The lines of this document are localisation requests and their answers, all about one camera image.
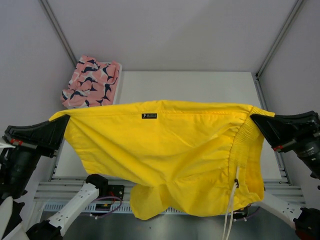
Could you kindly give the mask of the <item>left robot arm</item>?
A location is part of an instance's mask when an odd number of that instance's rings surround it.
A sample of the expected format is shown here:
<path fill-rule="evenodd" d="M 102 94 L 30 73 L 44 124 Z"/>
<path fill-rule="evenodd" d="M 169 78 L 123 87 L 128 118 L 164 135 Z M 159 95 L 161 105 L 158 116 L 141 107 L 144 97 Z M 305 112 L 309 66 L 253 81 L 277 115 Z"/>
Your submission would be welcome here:
<path fill-rule="evenodd" d="M 108 196 L 108 180 L 88 175 L 80 190 L 48 218 L 28 230 L 22 225 L 25 204 L 18 200 L 41 157 L 52 158 L 60 148 L 69 115 L 28 126 L 8 126 L 0 140 L 0 238 L 2 240 L 61 240 L 72 223 L 95 200 Z"/>

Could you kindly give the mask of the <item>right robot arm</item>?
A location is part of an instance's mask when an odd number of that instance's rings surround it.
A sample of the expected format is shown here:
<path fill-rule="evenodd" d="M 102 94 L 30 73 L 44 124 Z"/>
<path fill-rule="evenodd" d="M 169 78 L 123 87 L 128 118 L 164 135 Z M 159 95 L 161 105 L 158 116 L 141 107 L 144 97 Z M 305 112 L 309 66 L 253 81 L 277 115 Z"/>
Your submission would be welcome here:
<path fill-rule="evenodd" d="M 251 119 L 276 153 L 293 151 L 310 169 L 310 176 L 320 178 L 320 117 L 316 112 L 274 117 L 253 114 Z M 257 206 L 289 225 L 301 240 L 320 238 L 320 211 L 303 206 L 298 187 L 288 182 L 284 186 L 269 184 Z"/>

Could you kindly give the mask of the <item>yellow shorts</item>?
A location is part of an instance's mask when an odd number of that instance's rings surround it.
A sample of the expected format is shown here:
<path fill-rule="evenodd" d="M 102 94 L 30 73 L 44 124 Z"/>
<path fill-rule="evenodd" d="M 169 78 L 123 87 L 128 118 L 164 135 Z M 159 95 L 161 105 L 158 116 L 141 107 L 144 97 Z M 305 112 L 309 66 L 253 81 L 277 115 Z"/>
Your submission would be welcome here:
<path fill-rule="evenodd" d="M 169 207 L 198 217 L 224 215 L 264 198 L 264 136 L 253 115 L 275 114 L 239 103 L 156 100 L 55 113 L 69 121 L 64 138 L 88 174 L 134 183 L 130 206 L 148 220 Z"/>

